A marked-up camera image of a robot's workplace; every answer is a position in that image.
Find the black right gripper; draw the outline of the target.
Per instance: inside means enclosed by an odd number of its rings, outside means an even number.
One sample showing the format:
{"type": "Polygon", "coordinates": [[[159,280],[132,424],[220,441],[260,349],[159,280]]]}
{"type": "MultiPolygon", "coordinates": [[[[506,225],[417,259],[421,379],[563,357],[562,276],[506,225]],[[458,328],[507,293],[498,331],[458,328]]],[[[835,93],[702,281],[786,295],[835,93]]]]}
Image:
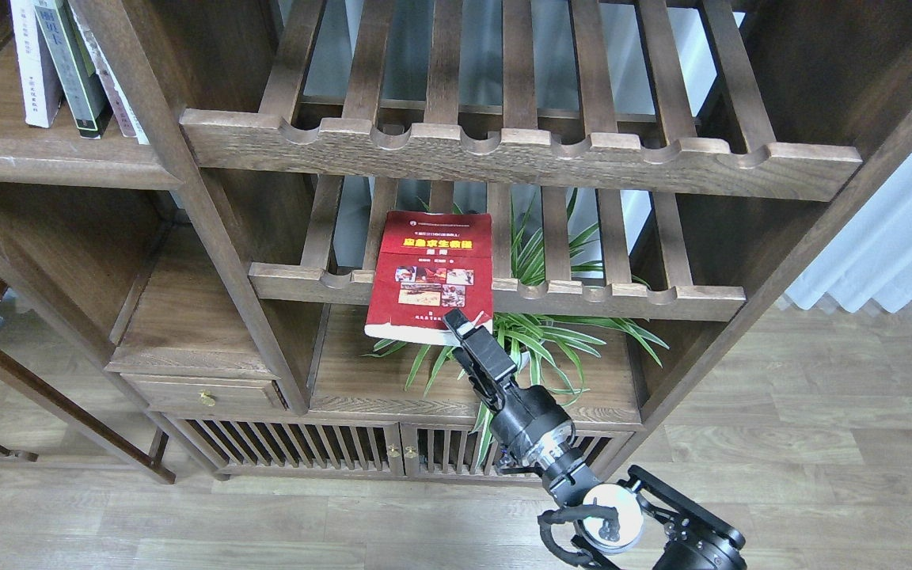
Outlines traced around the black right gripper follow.
{"type": "Polygon", "coordinates": [[[474,392],[492,412],[491,433],[519,468],[551,468],[571,451],[575,426],[544,386],[518,386],[516,364],[488,332],[460,308],[443,317],[444,340],[458,340],[454,350],[474,392]]]}

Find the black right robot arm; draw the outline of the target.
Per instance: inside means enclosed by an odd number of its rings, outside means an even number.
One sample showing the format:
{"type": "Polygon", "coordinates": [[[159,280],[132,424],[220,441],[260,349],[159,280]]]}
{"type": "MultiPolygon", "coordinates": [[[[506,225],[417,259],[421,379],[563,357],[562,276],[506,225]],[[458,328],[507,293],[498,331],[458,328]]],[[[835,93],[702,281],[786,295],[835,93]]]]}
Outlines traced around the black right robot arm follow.
{"type": "Polygon", "coordinates": [[[629,549],[644,520],[663,524],[668,541],[659,569],[745,569],[745,537],[637,465],[614,484],[597,478],[579,448],[571,417],[543,386],[517,385],[516,364],[484,327],[451,310],[443,320],[454,355],[474,392],[492,412],[502,445],[501,473],[536,473],[557,509],[538,516],[540,538],[555,557],[587,569],[612,569],[610,556],[629,549]]]}

